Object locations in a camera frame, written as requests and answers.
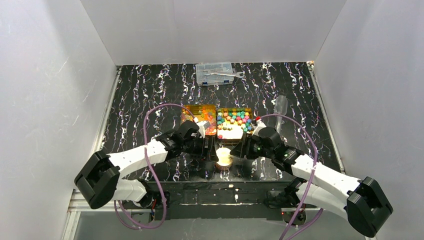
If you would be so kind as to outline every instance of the black marble table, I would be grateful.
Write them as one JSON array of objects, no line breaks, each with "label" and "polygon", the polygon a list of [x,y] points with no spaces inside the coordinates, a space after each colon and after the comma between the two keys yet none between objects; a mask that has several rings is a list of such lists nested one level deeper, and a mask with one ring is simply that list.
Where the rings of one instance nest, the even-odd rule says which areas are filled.
[{"label": "black marble table", "polygon": [[[287,116],[301,123],[315,142],[319,161],[340,171],[317,93],[305,62],[235,63],[245,78],[233,84],[198,86],[194,64],[126,65],[117,83],[104,133],[102,149],[107,153],[129,150],[144,144],[143,119],[146,112],[163,103],[180,105],[213,104],[217,108],[248,107],[255,116],[274,112],[275,99],[289,100]],[[148,139],[180,124],[181,109],[166,107],[151,114],[147,124]],[[275,127],[275,117],[264,119]],[[293,123],[282,124],[284,140],[311,155],[306,137]],[[236,159],[229,171],[219,171],[189,155],[157,164],[154,167],[163,182],[205,181],[282,181],[288,173],[274,167],[271,160]],[[149,169],[138,170],[129,179],[154,181]]]}]

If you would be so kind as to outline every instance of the purple cable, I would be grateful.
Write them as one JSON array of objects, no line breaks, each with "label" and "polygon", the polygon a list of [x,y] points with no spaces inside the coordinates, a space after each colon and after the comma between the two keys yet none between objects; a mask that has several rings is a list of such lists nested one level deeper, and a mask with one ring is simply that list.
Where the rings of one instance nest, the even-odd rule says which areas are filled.
[{"label": "purple cable", "polygon": [[[262,119],[262,118],[266,118],[266,117],[270,117],[270,116],[282,117],[284,119],[290,120],[295,125],[299,126],[300,129],[302,129],[302,131],[305,133],[307,139],[310,141],[310,145],[313,148],[313,153],[314,154],[313,154],[313,164],[312,164],[312,166],[315,167],[315,165],[317,164],[317,161],[318,161],[318,150],[317,150],[317,146],[315,145],[314,141],[312,140],[312,137],[309,136],[308,132],[306,132],[306,129],[300,123],[298,123],[296,120],[294,120],[293,118],[290,118],[290,117],[285,116],[285,115],[277,114],[277,113],[267,114],[267,115],[261,116],[260,118]],[[284,231],[282,232],[281,236],[279,237],[279,240],[283,240],[283,238],[286,236],[287,232],[289,231],[290,226],[295,221],[295,218],[298,215],[299,210],[301,209],[301,207],[304,204],[304,201],[305,201],[306,196],[308,194],[309,188],[311,187],[312,179],[314,179],[314,175],[315,175],[315,168],[312,168],[312,170],[310,171],[309,180],[308,180],[308,182],[306,184],[305,192],[304,192],[302,198],[300,199],[299,205],[296,207],[296,210],[294,211],[293,216],[291,217],[290,221],[288,222],[288,225],[285,227]],[[306,224],[304,227],[302,227],[298,232],[296,232],[294,235],[290,236],[288,239],[292,239],[295,235],[300,234],[305,229],[307,229],[310,225],[312,225],[320,217],[323,209],[321,208],[319,211],[320,212],[318,212],[316,214],[316,216],[310,221],[310,224],[309,223]]]},{"label": "purple cable", "polygon": [[[181,105],[178,105],[178,104],[175,104],[175,103],[165,103],[165,104],[161,104],[159,106],[156,106],[156,107],[150,109],[146,113],[146,116],[144,117],[144,122],[143,122],[144,145],[147,145],[147,143],[148,143],[148,140],[147,140],[147,118],[149,117],[149,114],[152,113],[153,111],[155,111],[158,108],[166,107],[166,106],[176,106],[176,107],[183,108],[183,109],[187,110],[188,113],[190,113],[190,115],[193,117],[193,119],[195,118],[195,116],[193,115],[193,113],[190,110],[188,110],[184,106],[181,106]],[[161,182],[159,181],[159,178],[156,175],[155,170],[153,169],[152,165],[150,164],[149,156],[147,155],[147,148],[146,147],[144,148],[144,157],[145,157],[145,160],[146,160],[148,169],[150,169],[150,172],[153,175],[154,181],[157,184],[157,188],[159,188],[160,196],[162,197],[162,204],[163,204],[162,219],[160,220],[159,224],[156,225],[156,226],[150,226],[150,224],[149,225],[141,224],[141,223],[139,223],[138,221],[134,220],[131,217],[131,214],[127,210],[125,210],[125,208],[122,205],[122,202],[121,201],[118,201],[118,204],[119,204],[119,207],[122,209],[122,211],[125,213],[125,215],[128,217],[128,219],[131,222],[133,222],[136,226],[139,226],[139,227],[141,227],[143,229],[157,229],[158,227],[160,227],[165,222],[165,218],[167,216],[167,199],[165,198],[165,194],[164,194],[164,190],[162,189]],[[124,226],[126,226],[127,228],[131,228],[131,229],[139,229],[138,227],[137,228],[133,228],[132,226],[129,226],[128,224],[124,223],[124,221],[119,216],[118,209],[116,207],[115,207],[115,212],[116,212],[116,215],[117,215],[118,219],[120,220],[120,222],[122,224],[124,224]]]}]

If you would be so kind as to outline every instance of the purple hose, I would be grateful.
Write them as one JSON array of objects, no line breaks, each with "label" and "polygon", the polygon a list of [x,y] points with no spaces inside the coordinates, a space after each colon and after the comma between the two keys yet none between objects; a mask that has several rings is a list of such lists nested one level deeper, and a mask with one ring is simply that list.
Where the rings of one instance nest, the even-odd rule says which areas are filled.
[{"label": "purple hose", "polygon": [[[305,133],[307,139],[310,141],[310,145],[313,148],[313,167],[315,167],[315,165],[317,164],[318,161],[318,150],[317,150],[317,146],[315,145],[314,141],[312,140],[312,137],[309,136],[308,132],[306,132],[305,128],[300,125],[300,123],[298,123],[297,121],[295,121],[293,118],[290,118],[288,116],[284,116],[281,114],[277,114],[277,113],[272,113],[272,114],[267,114],[264,116],[261,116],[260,118],[266,118],[266,117],[270,117],[270,116],[276,116],[276,117],[282,117],[285,118],[287,120],[292,121],[295,125],[297,125],[298,127],[300,127],[300,129],[302,129],[302,131]],[[295,221],[296,216],[299,213],[299,210],[301,209],[302,205],[304,204],[304,201],[306,199],[306,196],[308,194],[309,188],[311,187],[311,183],[312,183],[312,179],[314,179],[314,175],[315,175],[315,168],[312,168],[312,170],[310,171],[310,177],[309,180],[306,184],[306,188],[305,188],[305,192],[302,196],[302,198],[300,199],[299,205],[296,207],[296,210],[293,213],[293,216],[291,217],[290,221],[288,222],[288,225],[285,227],[284,231],[282,232],[281,236],[279,237],[279,240],[283,240],[284,236],[286,236],[287,232],[290,229],[290,226],[293,224],[293,222]],[[290,236],[288,239],[292,239],[295,235],[300,234],[301,232],[303,232],[305,229],[307,229],[310,225],[312,225],[321,215],[321,213],[323,212],[323,209],[321,208],[319,210],[320,212],[318,212],[316,214],[316,216],[308,223],[306,224],[304,227],[302,227],[302,229],[300,229],[298,232],[296,232],[293,236]]]},{"label": "purple hose", "polygon": [[[148,140],[147,140],[147,118],[149,117],[149,114],[152,113],[153,111],[155,111],[158,108],[166,107],[166,106],[176,106],[176,107],[183,108],[183,109],[187,110],[188,113],[190,113],[190,115],[193,117],[193,119],[195,118],[195,116],[193,115],[193,113],[190,110],[188,110],[186,107],[181,106],[181,105],[178,105],[178,104],[174,104],[174,103],[165,103],[165,104],[161,104],[159,106],[156,106],[153,109],[150,109],[146,113],[146,116],[144,117],[144,122],[143,122],[144,145],[147,145],[147,143],[148,143]],[[119,207],[122,209],[122,211],[125,213],[125,215],[128,217],[128,219],[131,222],[133,222],[135,225],[137,225],[137,226],[139,226],[139,227],[141,227],[143,229],[157,229],[158,227],[160,227],[165,222],[165,218],[167,216],[167,199],[165,198],[165,194],[164,194],[164,190],[162,189],[161,182],[159,181],[159,178],[156,175],[155,170],[153,169],[152,165],[150,164],[149,156],[147,155],[147,148],[146,147],[144,148],[144,157],[145,157],[145,160],[146,160],[148,169],[150,169],[151,174],[153,175],[154,181],[156,182],[157,187],[159,188],[160,196],[162,197],[162,204],[163,204],[162,219],[160,220],[159,224],[156,225],[156,226],[151,226],[150,224],[148,224],[148,225],[141,224],[141,223],[139,223],[138,221],[134,220],[131,217],[131,214],[127,210],[125,210],[124,206],[122,206],[121,201],[118,201],[118,204],[119,204]],[[116,215],[117,215],[118,219],[120,220],[120,222],[122,224],[124,224],[124,226],[126,226],[127,228],[131,228],[131,229],[138,229],[138,227],[137,228],[134,228],[134,227],[129,226],[128,224],[124,223],[124,221],[119,216],[118,209],[116,207],[115,207],[115,212],[116,212]]]}]

